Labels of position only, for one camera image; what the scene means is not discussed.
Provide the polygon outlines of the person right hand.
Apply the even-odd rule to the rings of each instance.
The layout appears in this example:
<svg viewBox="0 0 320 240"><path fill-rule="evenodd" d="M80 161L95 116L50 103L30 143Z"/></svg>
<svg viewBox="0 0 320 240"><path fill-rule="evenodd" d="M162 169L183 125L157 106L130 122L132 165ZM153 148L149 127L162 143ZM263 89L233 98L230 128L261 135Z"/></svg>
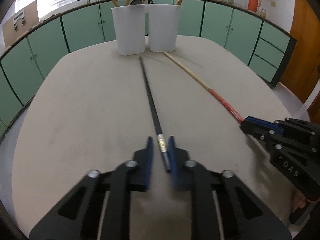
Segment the person right hand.
<svg viewBox="0 0 320 240"><path fill-rule="evenodd" d="M297 209L302 209L306 205L306 197L298 189L296 189L292 195L291 206L292 212L295 212Z"/></svg>

